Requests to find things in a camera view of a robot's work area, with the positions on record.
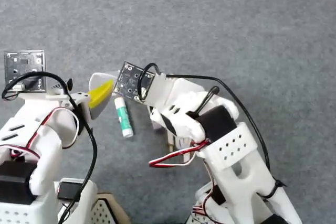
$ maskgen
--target gray felt surface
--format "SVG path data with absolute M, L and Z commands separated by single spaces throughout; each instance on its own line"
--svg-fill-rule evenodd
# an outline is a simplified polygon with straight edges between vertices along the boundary
M 222 78 L 259 125 L 273 174 L 288 185 L 303 223 L 329 224 L 336 222 L 335 23 L 336 0 L 0 0 L 0 51 L 45 49 L 47 69 L 74 77 L 76 91 L 124 60 Z M 0 123 L 21 104 L 3 102 Z M 204 168 L 200 160 L 148 168 L 166 153 L 166 140 L 151 130 L 144 106 L 129 111 L 132 139 L 122 138 L 113 103 L 95 121 L 92 179 L 133 223 L 182 222 L 208 181 Z M 91 155 L 81 139 L 64 153 L 59 176 L 84 177 Z

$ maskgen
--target red and white wire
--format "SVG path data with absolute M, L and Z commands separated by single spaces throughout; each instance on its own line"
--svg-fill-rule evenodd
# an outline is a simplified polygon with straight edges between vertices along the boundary
M 64 107 L 56 107 L 54 108 L 52 111 L 49 112 L 49 114 L 43 119 L 43 121 L 40 123 L 39 127 L 37 128 L 37 130 L 34 132 L 34 134 L 32 135 L 32 137 L 29 139 L 27 145 L 26 145 L 26 148 L 27 149 L 30 149 L 34 140 L 36 139 L 37 137 L 37 132 L 38 130 L 40 129 L 40 127 L 42 125 L 45 125 L 47 124 L 47 122 L 49 121 L 49 119 L 55 114 L 56 111 L 59 111 L 59 110 L 65 110 L 67 112 L 69 112 L 76 120 L 76 123 L 77 123 L 77 129 L 76 129 L 76 133 L 75 133 L 75 136 L 73 137 L 73 140 L 71 141 L 71 143 L 68 145 L 68 146 L 63 146 L 62 148 L 63 149 L 67 149 L 67 148 L 70 148 L 71 146 L 74 145 L 74 143 L 76 142 L 76 139 L 78 137 L 78 133 L 79 133 L 79 119 L 78 117 L 69 109 L 67 108 L 64 108 Z M 11 156 L 12 157 L 19 157 L 19 156 L 22 156 L 22 155 L 25 155 L 27 152 L 25 153 L 22 153 L 22 152 L 19 152 L 19 153 L 12 153 Z
M 211 179 L 211 190 L 209 191 L 209 193 L 205 196 L 203 203 L 202 203 L 202 207 L 199 206 L 194 206 L 193 207 L 193 214 L 197 214 L 197 215 L 201 215 L 201 216 L 206 216 L 210 221 L 212 221 L 215 224 L 225 224 L 222 222 L 219 222 L 217 220 L 214 220 L 213 218 L 211 218 L 208 213 L 206 212 L 206 208 L 205 208 L 205 204 L 208 201 L 208 199 L 211 197 L 212 193 L 214 192 L 214 187 L 215 187 L 215 179 L 214 176 L 212 175 L 210 168 L 208 166 L 208 164 L 206 162 L 204 162 L 205 168 L 209 174 L 209 177 Z
M 167 154 L 167 155 L 165 155 L 163 157 L 151 160 L 151 161 L 149 161 L 149 166 L 150 167 L 155 167 L 155 168 L 171 168 L 171 167 L 175 167 L 175 166 L 187 166 L 187 165 L 189 165 L 193 161 L 193 159 L 195 158 L 196 153 L 194 153 L 193 156 L 191 157 L 191 159 L 188 162 L 186 162 L 186 163 L 181 163 L 181 164 L 165 164 L 165 163 L 161 163 L 161 162 L 165 161 L 165 160 L 167 160 L 169 158 L 172 158 L 172 157 L 180 156 L 180 155 L 183 155 L 183 154 L 186 154 L 186 153 L 190 153 L 190 152 L 199 151 L 204 146 L 206 146 L 207 143 L 208 143 L 208 141 L 204 140 L 203 142 L 199 143 L 198 146 L 193 146 L 193 147 L 185 148 L 185 149 L 182 149 L 182 150 L 178 150 L 178 151 L 169 153 L 169 154 Z
M 30 154 L 32 156 L 35 156 L 37 159 L 40 158 L 40 155 L 38 155 L 36 152 L 30 150 L 29 148 L 14 145 L 14 144 L 2 144 L 0 145 L 0 148 L 6 148 L 6 149 L 11 149 L 15 151 L 19 151 L 20 153 L 25 153 L 25 154 Z

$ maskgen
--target glue stick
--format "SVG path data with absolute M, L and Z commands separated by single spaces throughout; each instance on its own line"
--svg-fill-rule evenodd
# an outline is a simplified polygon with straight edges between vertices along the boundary
M 115 98 L 114 105 L 117 109 L 122 135 L 124 137 L 133 136 L 133 129 L 128 117 L 125 100 L 123 97 Z

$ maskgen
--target green label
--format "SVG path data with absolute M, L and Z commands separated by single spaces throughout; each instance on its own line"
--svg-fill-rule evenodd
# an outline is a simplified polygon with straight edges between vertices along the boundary
M 117 109 L 119 122 L 121 125 L 121 130 L 131 129 L 131 124 L 128 119 L 127 109 L 126 107 L 121 107 Z

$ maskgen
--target circuit board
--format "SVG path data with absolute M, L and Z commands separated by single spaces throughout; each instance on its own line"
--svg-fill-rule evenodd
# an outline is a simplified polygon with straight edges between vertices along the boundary
M 44 50 L 6 51 L 4 61 L 6 85 L 25 73 L 45 71 L 46 68 Z M 30 77 L 19 84 L 23 85 L 23 92 L 35 93 L 47 90 L 45 77 Z
M 125 61 L 120 70 L 117 82 L 114 85 L 113 92 L 136 102 L 142 103 L 142 101 L 139 100 L 137 89 L 138 79 L 142 70 L 142 68 Z M 155 74 L 148 71 L 142 79 L 142 97 L 146 96 L 153 82 L 154 76 Z

